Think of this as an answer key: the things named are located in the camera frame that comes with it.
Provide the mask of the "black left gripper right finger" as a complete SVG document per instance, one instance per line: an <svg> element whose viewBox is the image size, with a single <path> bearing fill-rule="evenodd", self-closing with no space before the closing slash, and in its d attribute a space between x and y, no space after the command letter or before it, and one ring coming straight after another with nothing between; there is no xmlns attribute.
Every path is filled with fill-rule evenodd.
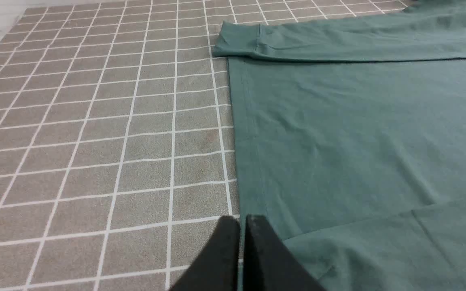
<svg viewBox="0 0 466 291"><path fill-rule="evenodd" d="M243 290L323 291L325 289L294 258L264 216L247 215Z"/></svg>

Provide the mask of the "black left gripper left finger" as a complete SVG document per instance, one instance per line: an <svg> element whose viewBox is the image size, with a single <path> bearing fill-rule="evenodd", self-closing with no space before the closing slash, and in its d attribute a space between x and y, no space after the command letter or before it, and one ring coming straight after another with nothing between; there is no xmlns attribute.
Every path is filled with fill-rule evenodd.
<svg viewBox="0 0 466 291"><path fill-rule="evenodd" d="M236 291L240 226L234 217L220 217L198 256L171 291Z"/></svg>

